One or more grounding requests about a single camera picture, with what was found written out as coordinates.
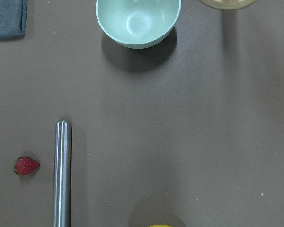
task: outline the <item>cloth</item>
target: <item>cloth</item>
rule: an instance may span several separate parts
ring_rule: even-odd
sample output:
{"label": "cloth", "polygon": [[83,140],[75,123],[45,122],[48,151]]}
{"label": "cloth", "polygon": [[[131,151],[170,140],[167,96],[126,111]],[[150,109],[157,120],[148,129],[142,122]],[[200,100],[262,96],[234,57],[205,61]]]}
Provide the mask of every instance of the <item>cloth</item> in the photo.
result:
{"label": "cloth", "polygon": [[27,0],[0,0],[0,39],[25,34]]}

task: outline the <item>silver cylinder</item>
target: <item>silver cylinder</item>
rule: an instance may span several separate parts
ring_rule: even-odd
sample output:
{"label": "silver cylinder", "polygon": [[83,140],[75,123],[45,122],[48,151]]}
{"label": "silver cylinder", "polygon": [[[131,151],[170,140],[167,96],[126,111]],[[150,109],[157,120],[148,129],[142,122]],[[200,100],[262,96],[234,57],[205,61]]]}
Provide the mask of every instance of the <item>silver cylinder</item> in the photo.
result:
{"label": "silver cylinder", "polygon": [[60,120],[56,125],[53,227],[69,227],[71,215],[71,124]]}

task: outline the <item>red strawberry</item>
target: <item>red strawberry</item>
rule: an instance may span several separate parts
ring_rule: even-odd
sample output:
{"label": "red strawberry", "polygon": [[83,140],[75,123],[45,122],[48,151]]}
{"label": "red strawberry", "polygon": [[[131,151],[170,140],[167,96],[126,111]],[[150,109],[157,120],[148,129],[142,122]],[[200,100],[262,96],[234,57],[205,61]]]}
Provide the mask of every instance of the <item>red strawberry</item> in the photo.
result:
{"label": "red strawberry", "polygon": [[27,175],[33,172],[39,166],[40,164],[37,161],[31,159],[30,157],[23,156],[18,158],[14,167],[14,172],[19,175]]}

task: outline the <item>stainless steel tube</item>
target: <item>stainless steel tube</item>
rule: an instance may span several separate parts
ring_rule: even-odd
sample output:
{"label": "stainless steel tube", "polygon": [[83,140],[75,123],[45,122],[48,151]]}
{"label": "stainless steel tube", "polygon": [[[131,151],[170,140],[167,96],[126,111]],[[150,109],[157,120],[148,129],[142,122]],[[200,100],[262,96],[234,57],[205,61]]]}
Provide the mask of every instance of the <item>stainless steel tube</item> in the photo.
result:
{"label": "stainless steel tube", "polygon": [[53,185],[53,227],[69,227],[71,214],[71,124],[56,125]]}

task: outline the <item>folded towel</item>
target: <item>folded towel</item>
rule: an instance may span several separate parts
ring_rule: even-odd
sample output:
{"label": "folded towel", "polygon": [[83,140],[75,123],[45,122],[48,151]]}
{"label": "folded towel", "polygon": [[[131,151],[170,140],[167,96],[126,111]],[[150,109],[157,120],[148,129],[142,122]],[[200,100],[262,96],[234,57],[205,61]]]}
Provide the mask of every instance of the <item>folded towel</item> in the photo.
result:
{"label": "folded towel", "polygon": [[24,36],[27,0],[0,0],[0,39]]}

